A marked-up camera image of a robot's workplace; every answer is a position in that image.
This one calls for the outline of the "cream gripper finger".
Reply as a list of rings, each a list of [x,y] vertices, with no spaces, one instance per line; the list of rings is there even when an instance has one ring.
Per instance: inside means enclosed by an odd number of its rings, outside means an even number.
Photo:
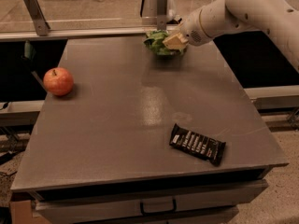
[[[163,41],[163,44],[168,49],[185,49],[188,45],[188,39],[181,33],[181,32],[175,32],[169,34]]]

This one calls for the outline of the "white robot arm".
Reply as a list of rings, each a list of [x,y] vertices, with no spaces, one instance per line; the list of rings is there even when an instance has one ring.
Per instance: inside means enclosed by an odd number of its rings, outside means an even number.
[[[182,50],[249,30],[263,32],[299,72],[299,11],[286,0],[215,0],[193,11],[163,44]]]

